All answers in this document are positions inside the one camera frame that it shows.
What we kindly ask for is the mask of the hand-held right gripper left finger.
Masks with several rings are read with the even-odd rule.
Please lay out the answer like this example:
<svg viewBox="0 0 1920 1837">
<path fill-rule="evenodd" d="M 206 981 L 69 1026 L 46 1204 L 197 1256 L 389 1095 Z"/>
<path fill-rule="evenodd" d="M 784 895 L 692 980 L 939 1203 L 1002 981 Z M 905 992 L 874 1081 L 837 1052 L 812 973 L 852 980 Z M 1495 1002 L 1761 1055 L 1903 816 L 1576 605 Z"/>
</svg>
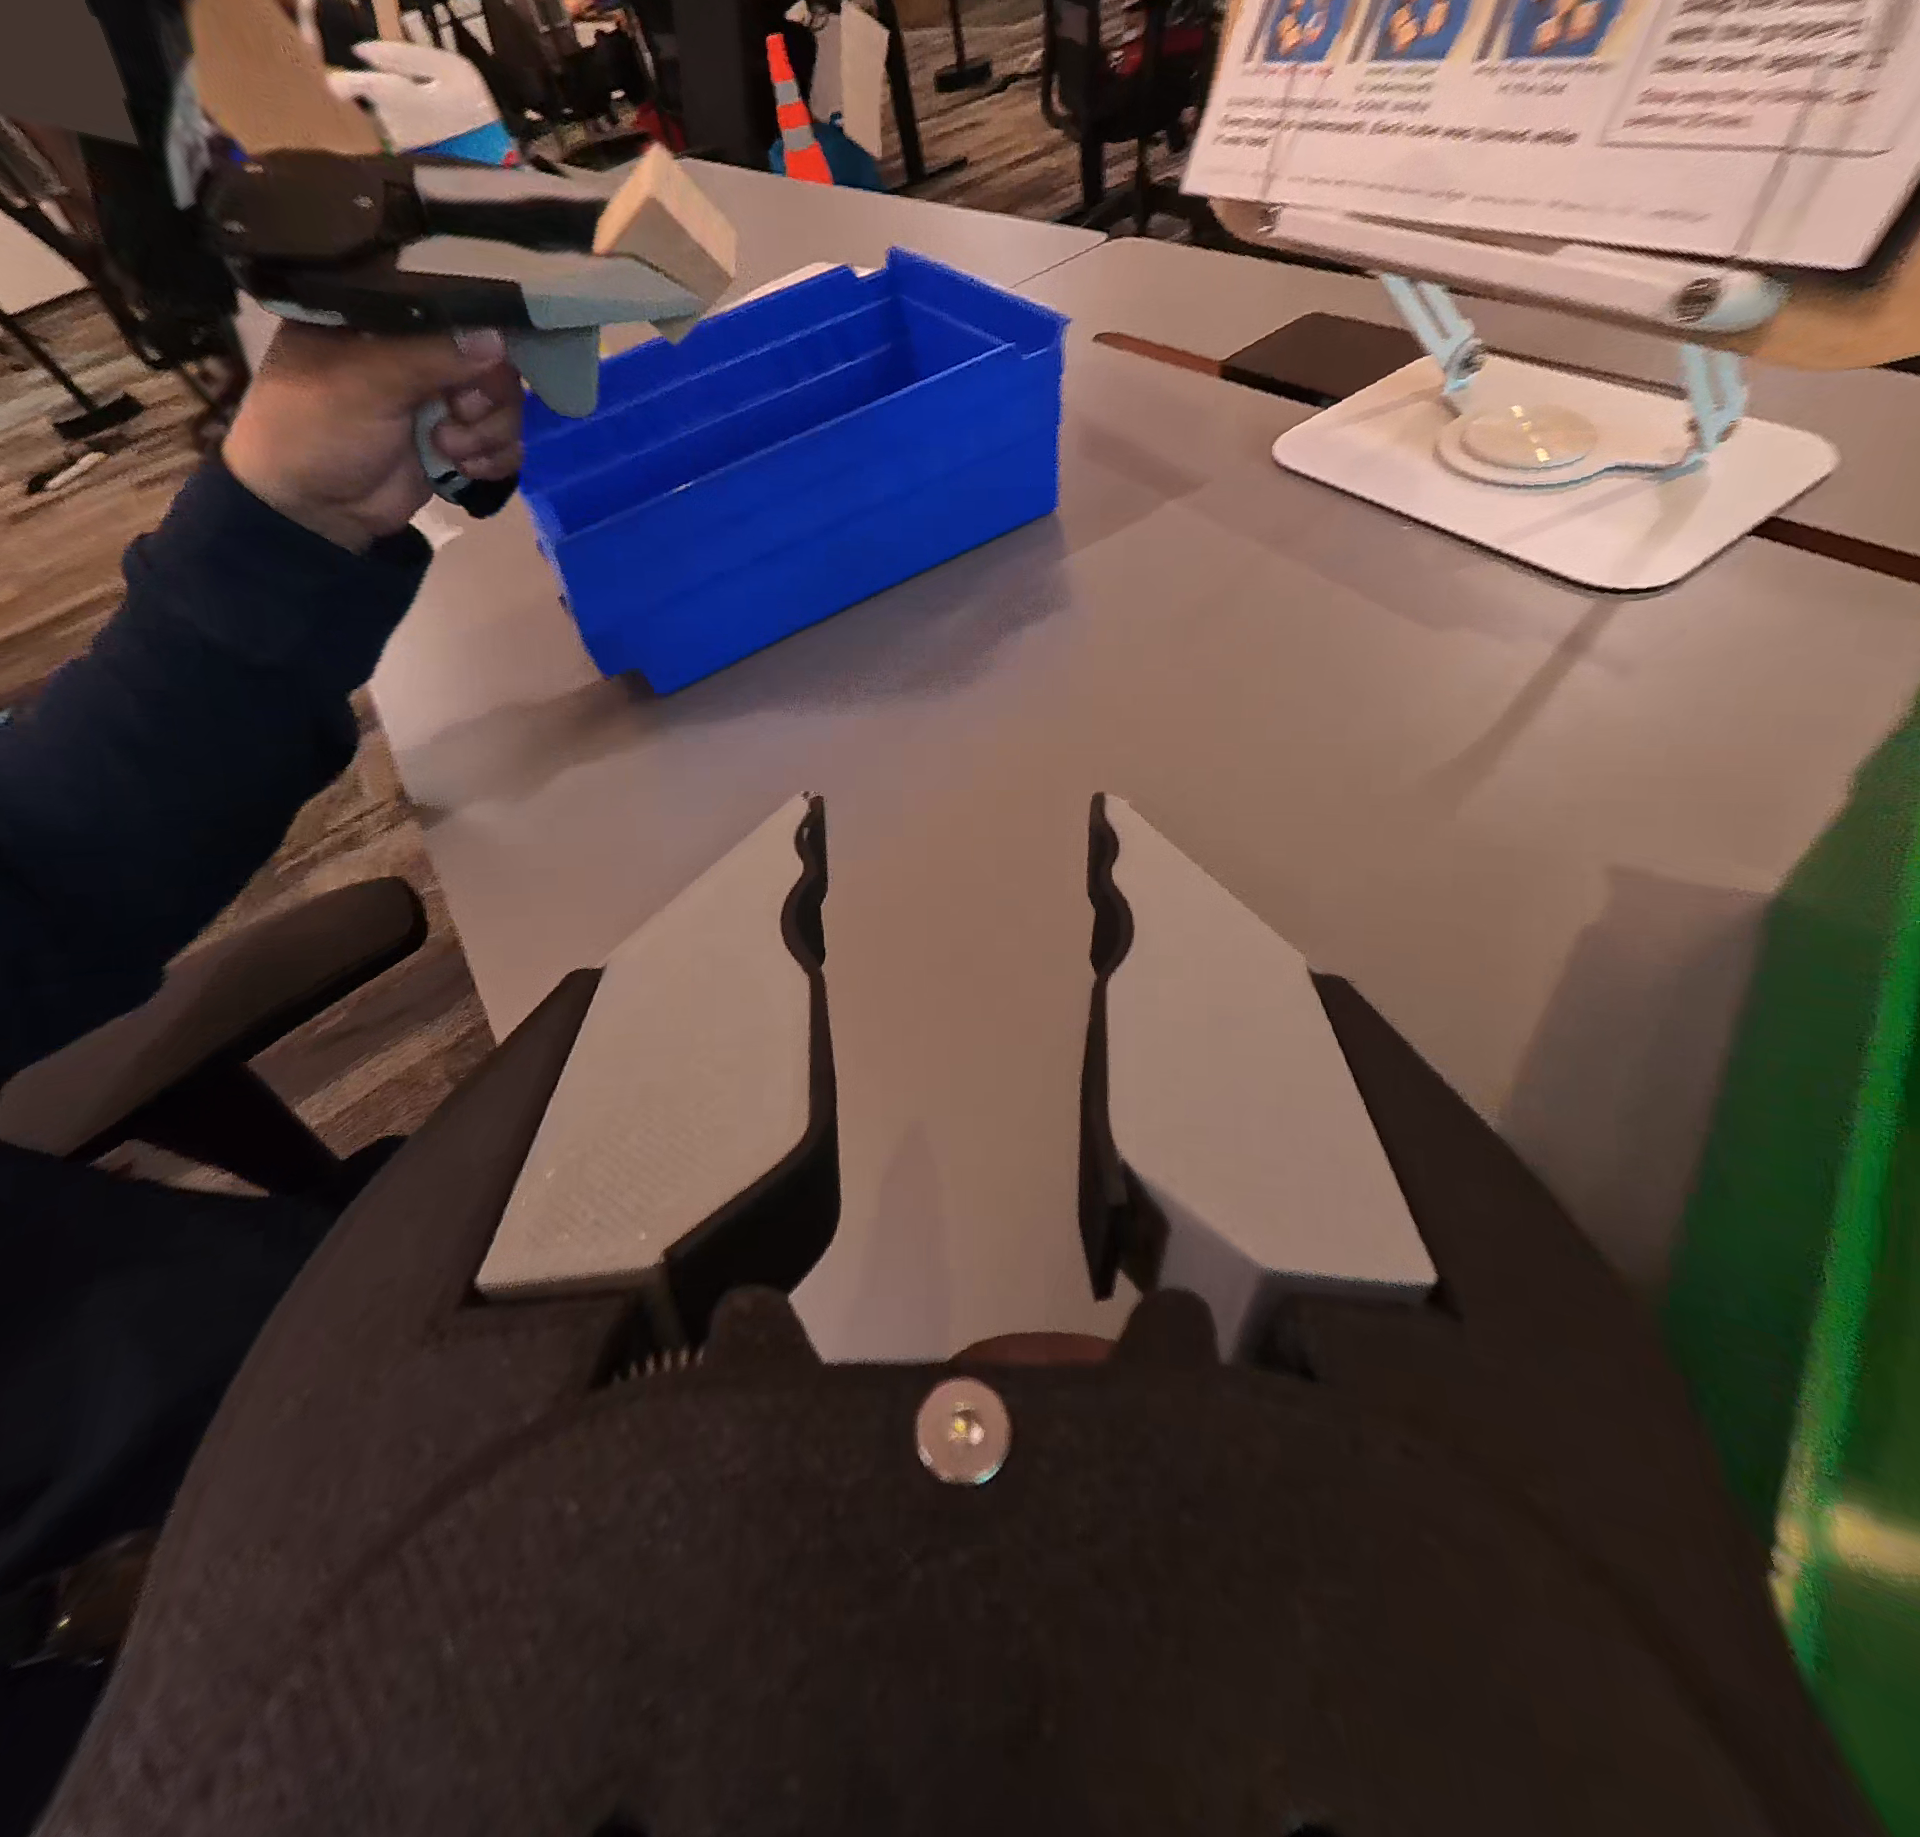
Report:
<svg viewBox="0 0 1920 1837">
<path fill-rule="evenodd" d="M 623 939 L 484 1255 L 490 1298 L 793 1290 L 841 1221 L 824 802 L 794 793 Z"/>
</svg>

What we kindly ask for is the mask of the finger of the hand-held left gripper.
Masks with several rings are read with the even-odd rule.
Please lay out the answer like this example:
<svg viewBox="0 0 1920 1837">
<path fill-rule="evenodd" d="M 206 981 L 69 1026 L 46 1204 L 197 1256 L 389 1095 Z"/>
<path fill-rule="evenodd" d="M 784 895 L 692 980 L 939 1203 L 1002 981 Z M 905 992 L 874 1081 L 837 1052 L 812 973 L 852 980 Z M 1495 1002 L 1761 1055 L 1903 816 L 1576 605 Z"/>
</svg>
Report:
<svg viewBox="0 0 1920 1837">
<path fill-rule="evenodd" d="M 453 332 L 601 330 L 684 321 L 708 300 L 631 257 L 533 248 L 504 240 L 417 240 L 397 253 L 402 295 Z"/>
<path fill-rule="evenodd" d="M 613 197 L 544 169 L 419 161 L 412 169 L 419 203 L 410 251 L 451 257 L 616 257 L 631 240 L 606 215 Z"/>
</svg>

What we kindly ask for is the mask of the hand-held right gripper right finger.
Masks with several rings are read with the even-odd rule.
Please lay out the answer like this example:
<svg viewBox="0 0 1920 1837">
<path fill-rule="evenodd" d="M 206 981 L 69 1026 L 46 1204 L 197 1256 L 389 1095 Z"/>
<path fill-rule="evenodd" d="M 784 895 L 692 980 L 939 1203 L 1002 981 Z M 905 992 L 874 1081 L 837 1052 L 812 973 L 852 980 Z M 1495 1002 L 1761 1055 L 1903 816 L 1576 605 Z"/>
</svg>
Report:
<svg viewBox="0 0 1920 1837">
<path fill-rule="evenodd" d="M 1079 1249 L 1094 1298 L 1179 1290 L 1233 1362 L 1301 1298 L 1438 1281 L 1308 958 L 1116 793 L 1093 793 Z"/>
</svg>

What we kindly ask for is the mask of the wooden cube with blue tape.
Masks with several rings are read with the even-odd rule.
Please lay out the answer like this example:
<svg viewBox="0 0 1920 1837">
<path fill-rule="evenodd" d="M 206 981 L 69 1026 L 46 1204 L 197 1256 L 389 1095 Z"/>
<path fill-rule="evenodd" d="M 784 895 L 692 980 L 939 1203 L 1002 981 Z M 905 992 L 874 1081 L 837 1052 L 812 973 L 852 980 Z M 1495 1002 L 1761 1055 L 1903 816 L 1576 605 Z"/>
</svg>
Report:
<svg viewBox="0 0 1920 1837">
<path fill-rule="evenodd" d="M 687 167 L 654 144 L 603 206 L 592 255 L 648 265 L 709 309 L 733 288 L 737 232 Z"/>
</svg>

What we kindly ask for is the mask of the blue plastic bin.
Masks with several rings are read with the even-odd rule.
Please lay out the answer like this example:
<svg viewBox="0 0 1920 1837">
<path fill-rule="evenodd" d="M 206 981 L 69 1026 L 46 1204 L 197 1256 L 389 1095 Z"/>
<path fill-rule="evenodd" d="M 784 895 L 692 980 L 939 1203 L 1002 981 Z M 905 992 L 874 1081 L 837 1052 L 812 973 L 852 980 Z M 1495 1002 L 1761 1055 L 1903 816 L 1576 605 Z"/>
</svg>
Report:
<svg viewBox="0 0 1920 1837">
<path fill-rule="evenodd" d="M 604 677 L 664 697 L 1061 499 L 1068 317 L 906 248 L 830 265 L 524 407 L 521 490 Z"/>
</svg>

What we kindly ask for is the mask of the green plastic bin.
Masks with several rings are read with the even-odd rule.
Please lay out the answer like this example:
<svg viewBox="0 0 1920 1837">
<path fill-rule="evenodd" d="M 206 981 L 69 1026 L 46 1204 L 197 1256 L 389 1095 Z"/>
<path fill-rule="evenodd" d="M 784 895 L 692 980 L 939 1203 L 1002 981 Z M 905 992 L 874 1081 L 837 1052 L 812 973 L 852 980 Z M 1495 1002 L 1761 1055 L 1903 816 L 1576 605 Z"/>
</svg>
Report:
<svg viewBox="0 0 1920 1837">
<path fill-rule="evenodd" d="M 1918 1830 L 1918 718 L 1763 913 L 1667 1267 L 1667 1349 L 1799 1678 Z"/>
</svg>

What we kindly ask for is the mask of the person's left forearm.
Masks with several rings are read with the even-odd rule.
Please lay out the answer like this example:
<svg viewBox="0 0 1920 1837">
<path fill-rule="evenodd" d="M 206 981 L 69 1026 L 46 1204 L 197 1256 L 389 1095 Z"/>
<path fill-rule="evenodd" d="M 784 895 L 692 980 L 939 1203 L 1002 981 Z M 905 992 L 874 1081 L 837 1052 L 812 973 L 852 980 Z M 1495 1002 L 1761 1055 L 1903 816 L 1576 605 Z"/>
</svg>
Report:
<svg viewBox="0 0 1920 1837">
<path fill-rule="evenodd" d="M 3 735 L 3 1071 L 147 1002 L 358 751 L 430 562 L 362 551 L 211 464 L 124 554 L 124 598 Z"/>
</svg>

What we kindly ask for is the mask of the person's left hand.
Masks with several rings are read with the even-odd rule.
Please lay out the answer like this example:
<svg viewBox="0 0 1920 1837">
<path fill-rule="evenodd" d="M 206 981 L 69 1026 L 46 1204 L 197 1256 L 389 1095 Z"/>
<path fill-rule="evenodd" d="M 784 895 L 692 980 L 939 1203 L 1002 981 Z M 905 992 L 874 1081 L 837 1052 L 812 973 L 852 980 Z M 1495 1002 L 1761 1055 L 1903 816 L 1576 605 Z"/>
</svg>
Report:
<svg viewBox="0 0 1920 1837">
<path fill-rule="evenodd" d="M 222 442 L 264 505 L 349 554 L 404 529 L 433 486 L 417 421 L 462 480 L 505 482 L 522 461 L 522 382 L 494 330 L 368 337 L 284 321 Z"/>
</svg>

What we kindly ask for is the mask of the disinfecting wipes canister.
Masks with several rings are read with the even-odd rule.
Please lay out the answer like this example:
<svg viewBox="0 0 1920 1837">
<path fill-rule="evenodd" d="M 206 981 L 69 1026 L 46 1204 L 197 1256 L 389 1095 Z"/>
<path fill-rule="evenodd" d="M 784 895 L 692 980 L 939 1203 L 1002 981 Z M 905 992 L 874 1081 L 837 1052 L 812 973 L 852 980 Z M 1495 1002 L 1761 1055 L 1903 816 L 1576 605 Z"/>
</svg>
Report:
<svg viewBox="0 0 1920 1837">
<path fill-rule="evenodd" d="M 397 155 L 499 169 L 522 163 L 481 71 L 462 56 L 412 41 L 367 41 L 353 66 L 327 69 L 333 93 L 377 127 Z"/>
</svg>

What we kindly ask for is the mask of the brown cardboard piece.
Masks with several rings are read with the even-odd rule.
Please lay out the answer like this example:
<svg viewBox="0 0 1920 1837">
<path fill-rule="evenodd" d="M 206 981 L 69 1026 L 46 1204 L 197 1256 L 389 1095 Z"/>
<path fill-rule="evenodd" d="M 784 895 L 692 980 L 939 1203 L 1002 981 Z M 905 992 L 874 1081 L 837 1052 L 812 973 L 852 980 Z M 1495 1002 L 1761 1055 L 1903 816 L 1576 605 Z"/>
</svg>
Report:
<svg viewBox="0 0 1920 1837">
<path fill-rule="evenodd" d="M 204 115 L 250 159 L 387 153 L 370 115 L 335 94 L 319 52 L 277 0 L 187 0 L 184 25 Z"/>
</svg>

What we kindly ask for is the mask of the black cabinet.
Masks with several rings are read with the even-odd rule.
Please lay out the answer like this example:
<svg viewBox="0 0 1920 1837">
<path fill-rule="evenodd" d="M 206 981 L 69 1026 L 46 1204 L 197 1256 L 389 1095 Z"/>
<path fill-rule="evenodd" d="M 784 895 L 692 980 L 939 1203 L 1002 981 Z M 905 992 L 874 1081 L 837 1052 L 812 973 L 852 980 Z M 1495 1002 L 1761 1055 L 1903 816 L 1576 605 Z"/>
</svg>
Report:
<svg viewBox="0 0 1920 1837">
<path fill-rule="evenodd" d="M 768 171 L 778 137 L 757 0 L 628 0 L 664 71 L 667 110 L 691 155 Z"/>
</svg>

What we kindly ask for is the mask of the orange traffic cone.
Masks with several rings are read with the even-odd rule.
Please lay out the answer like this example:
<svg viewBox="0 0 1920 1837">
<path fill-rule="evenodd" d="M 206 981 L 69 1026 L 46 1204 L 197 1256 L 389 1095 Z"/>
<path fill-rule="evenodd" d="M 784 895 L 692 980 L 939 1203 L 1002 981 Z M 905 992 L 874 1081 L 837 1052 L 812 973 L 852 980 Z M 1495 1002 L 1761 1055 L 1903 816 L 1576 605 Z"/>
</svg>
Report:
<svg viewBox="0 0 1920 1837">
<path fill-rule="evenodd" d="M 781 173 L 790 182 L 833 187 L 835 177 L 821 146 L 817 123 L 797 81 L 782 33 L 766 36 L 766 64 L 773 91 Z"/>
</svg>

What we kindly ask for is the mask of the black office chair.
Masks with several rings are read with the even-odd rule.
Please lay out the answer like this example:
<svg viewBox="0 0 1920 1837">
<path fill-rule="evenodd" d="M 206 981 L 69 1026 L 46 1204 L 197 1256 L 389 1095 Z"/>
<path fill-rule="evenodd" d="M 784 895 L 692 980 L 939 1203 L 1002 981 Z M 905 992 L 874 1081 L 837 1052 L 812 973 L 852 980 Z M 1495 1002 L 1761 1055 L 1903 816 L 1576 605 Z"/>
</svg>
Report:
<svg viewBox="0 0 1920 1837">
<path fill-rule="evenodd" d="M 1124 36 L 1107 34 L 1106 2 L 1044 0 L 1044 117 L 1079 161 L 1079 203 L 1062 226 L 1150 236 L 1165 223 L 1201 240 L 1206 206 L 1154 177 L 1154 151 L 1189 148 L 1212 73 L 1214 0 L 1129 0 Z"/>
</svg>

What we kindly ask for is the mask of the document stand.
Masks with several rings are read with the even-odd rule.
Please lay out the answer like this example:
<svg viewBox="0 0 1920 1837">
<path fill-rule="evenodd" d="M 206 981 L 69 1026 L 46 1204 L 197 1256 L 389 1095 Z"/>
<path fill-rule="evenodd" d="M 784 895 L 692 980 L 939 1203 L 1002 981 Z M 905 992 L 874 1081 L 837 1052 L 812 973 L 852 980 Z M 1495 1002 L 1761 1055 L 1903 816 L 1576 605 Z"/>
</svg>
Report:
<svg viewBox="0 0 1920 1837">
<path fill-rule="evenodd" d="M 1824 435 L 1752 419 L 1752 368 L 1916 355 L 1916 206 L 1842 273 L 1279 203 L 1212 211 L 1236 240 L 1361 265 L 1416 345 L 1415 363 L 1278 437 L 1276 466 L 1592 596 L 1667 591 L 1836 470 Z M 1462 293 L 1666 338 L 1675 393 L 1493 354 Z"/>
</svg>

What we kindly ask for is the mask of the printed instruction sheet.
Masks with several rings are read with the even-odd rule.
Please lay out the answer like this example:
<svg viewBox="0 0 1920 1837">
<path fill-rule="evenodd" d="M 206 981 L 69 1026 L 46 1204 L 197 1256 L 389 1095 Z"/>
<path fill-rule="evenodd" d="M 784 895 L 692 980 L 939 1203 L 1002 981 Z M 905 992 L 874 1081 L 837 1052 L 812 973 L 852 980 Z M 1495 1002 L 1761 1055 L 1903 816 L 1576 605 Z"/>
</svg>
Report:
<svg viewBox="0 0 1920 1837">
<path fill-rule="evenodd" d="M 1231 0 L 1194 196 L 1847 273 L 1918 173 L 1918 0 Z"/>
</svg>

